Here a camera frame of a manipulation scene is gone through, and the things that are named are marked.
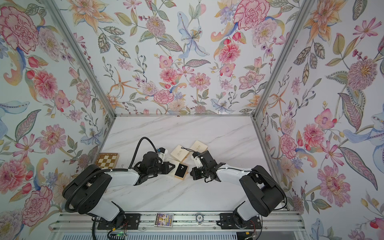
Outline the cream drawer jewelry box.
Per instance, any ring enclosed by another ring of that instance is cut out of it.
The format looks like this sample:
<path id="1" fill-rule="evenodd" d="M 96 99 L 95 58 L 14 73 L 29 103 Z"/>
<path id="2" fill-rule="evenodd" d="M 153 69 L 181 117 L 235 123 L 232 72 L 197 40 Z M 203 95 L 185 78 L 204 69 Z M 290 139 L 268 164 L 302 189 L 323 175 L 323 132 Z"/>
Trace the cream drawer jewelry box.
<path id="1" fill-rule="evenodd" d="M 174 178 L 177 178 L 177 179 L 180 179 L 180 180 L 184 180 L 186 175 L 187 175 L 187 173 L 188 173 L 189 166 L 187 164 L 181 163 L 181 162 L 179 162 L 177 160 L 167 159 L 167 161 L 170 164 L 175 165 L 175 168 L 172 169 L 170 171 L 170 173 L 168 173 L 168 176 L 169 177 L 174 177 Z M 184 169 L 183 170 L 178 169 L 179 165 L 183 165 Z"/>

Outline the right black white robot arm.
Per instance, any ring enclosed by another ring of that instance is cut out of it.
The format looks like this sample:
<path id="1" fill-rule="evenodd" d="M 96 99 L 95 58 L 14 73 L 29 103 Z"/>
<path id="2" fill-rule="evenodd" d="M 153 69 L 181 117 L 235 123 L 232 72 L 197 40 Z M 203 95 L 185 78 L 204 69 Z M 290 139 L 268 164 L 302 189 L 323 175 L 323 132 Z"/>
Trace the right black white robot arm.
<path id="1" fill-rule="evenodd" d="M 280 185 L 260 165 L 251 169 L 235 168 L 225 163 L 217 163 L 209 151 L 192 153 L 194 159 L 200 163 L 190 173 L 193 180 L 231 183 L 243 188 L 247 200 L 233 211 L 235 220 L 240 223 L 256 216 L 269 216 L 286 198 Z"/>

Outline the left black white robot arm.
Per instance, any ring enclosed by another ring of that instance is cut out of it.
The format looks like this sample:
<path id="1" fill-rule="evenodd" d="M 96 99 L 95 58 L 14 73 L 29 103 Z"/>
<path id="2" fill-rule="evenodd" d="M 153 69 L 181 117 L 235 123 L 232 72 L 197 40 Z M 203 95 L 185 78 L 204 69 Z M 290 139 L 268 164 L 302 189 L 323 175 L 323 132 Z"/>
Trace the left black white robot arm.
<path id="1" fill-rule="evenodd" d="M 88 166 L 62 192 L 65 211 L 101 218 L 116 225 L 122 225 L 125 211 L 113 201 L 104 198 L 107 189 L 118 186 L 139 186 L 158 175 L 167 175 L 176 168 L 165 162 L 166 150 L 160 148 L 148 152 L 143 160 L 132 168 L 101 169 L 97 165 Z"/>

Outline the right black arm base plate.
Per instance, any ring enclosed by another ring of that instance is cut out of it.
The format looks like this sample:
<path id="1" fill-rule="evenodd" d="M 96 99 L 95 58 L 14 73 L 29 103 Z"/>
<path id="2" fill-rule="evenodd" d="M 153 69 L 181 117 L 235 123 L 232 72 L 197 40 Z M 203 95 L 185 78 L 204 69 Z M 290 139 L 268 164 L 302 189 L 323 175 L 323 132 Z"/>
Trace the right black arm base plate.
<path id="1" fill-rule="evenodd" d="M 260 216 L 245 221 L 233 213 L 220 213 L 219 218 L 216 223 L 222 230 L 259 230 L 262 228 Z"/>

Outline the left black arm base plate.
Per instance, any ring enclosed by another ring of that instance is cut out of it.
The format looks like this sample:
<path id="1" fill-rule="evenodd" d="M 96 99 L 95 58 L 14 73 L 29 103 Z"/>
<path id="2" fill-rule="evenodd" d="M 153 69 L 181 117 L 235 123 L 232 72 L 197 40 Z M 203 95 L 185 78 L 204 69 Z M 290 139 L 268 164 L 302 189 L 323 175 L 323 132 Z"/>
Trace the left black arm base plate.
<path id="1" fill-rule="evenodd" d="M 140 224 L 140 217 L 141 214 L 125 213 L 124 215 L 117 215 L 117 217 L 110 222 L 101 218 L 97 226 L 97 230 L 138 230 Z"/>

